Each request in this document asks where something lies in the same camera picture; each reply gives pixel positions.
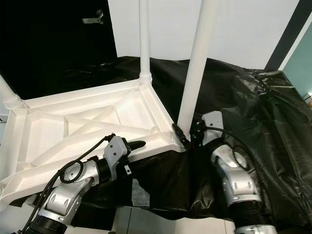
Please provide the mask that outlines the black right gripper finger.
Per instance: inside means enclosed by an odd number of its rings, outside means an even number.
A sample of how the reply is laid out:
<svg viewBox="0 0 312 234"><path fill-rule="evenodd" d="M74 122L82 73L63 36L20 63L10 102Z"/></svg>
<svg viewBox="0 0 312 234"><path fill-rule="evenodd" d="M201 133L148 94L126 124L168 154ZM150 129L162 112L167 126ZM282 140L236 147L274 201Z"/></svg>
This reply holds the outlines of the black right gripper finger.
<svg viewBox="0 0 312 234"><path fill-rule="evenodd" d="M189 143L184 132L181 130L180 127L178 127L178 125L176 125L176 123L172 123L172 129L174 130L174 135L175 135L176 141L178 141L178 143L180 143L180 144L188 144Z"/></svg>

